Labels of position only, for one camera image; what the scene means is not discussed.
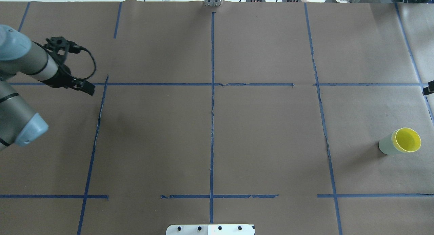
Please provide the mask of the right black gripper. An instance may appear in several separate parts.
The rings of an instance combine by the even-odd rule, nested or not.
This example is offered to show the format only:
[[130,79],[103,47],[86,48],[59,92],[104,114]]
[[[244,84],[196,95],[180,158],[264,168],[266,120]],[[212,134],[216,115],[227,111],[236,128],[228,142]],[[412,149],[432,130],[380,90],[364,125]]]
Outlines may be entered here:
[[427,87],[422,90],[424,96],[428,96],[434,93],[434,80],[429,81]]

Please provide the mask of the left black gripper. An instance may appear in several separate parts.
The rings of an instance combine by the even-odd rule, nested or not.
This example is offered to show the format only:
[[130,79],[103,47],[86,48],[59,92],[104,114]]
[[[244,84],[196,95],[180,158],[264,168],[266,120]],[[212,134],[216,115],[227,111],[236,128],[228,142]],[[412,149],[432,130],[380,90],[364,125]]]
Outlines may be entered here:
[[56,62],[48,60],[43,72],[53,72],[54,74],[47,80],[43,80],[42,83],[52,88],[73,88],[74,90],[93,96],[96,86],[87,80],[73,79],[72,76],[67,73],[68,70],[65,70],[66,68],[68,67],[58,67]]

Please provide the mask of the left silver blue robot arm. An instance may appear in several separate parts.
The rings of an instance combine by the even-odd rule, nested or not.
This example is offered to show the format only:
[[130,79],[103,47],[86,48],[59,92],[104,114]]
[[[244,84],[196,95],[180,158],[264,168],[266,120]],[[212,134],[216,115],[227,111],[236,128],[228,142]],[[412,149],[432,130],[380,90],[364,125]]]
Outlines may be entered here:
[[[90,76],[73,76],[66,65],[68,54],[85,51],[93,62]],[[65,37],[51,37],[41,45],[9,25],[0,26],[0,145],[1,150],[11,145],[27,146],[43,134],[49,126],[40,114],[14,88],[19,83],[10,80],[18,73],[36,80],[37,85],[52,88],[70,88],[89,95],[95,85],[89,79],[96,73],[97,64],[91,52]]]

